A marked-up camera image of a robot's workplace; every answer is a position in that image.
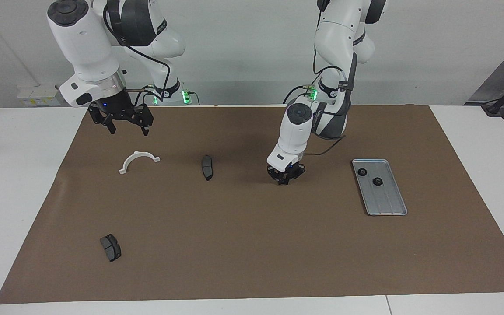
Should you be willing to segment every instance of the white curved object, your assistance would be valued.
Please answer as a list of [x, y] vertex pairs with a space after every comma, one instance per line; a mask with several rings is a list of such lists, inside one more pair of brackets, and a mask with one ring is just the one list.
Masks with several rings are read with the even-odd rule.
[[154, 155], [152, 155], [149, 152], [135, 151], [132, 155], [128, 156], [128, 158], [126, 159], [126, 161], [124, 161], [124, 167], [119, 171], [120, 174], [128, 173], [128, 165], [130, 165], [130, 163], [132, 163], [133, 160], [135, 160], [137, 158], [142, 158], [144, 156], [153, 159], [153, 161], [155, 163], [157, 163], [157, 162], [159, 162], [161, 160], [160, 157], [154, 156]]

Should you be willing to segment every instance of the green light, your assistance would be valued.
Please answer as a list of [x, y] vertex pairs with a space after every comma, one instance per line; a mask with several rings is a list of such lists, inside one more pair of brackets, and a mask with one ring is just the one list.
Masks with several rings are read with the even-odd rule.
[[310, 99], [316, 101], [316, 96], [318, 96], [318, 91], [316, 88], [310, 88]]
[[184, 98], [184, 104], [190, 104], [192, 102], [192, 99], [190, 98], [190, 95], [186, 93], [186, 91], [182, 90], [182, 97]]

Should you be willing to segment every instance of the black round knob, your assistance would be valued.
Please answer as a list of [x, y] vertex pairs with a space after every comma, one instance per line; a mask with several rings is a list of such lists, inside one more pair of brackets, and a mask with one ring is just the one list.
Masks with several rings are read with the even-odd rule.
[[376, 186], [380, 186], [382, 185], [382, 178], [380, 177], [375, 177], [373, 180], [372, 180], [372, 183], [375, 184]]
[[66, 0], [64, 2], [59, 2], [56, 10], [63, 14], [68, 14], [74, 12], [77, 8], [77, 4], [73, 0]]

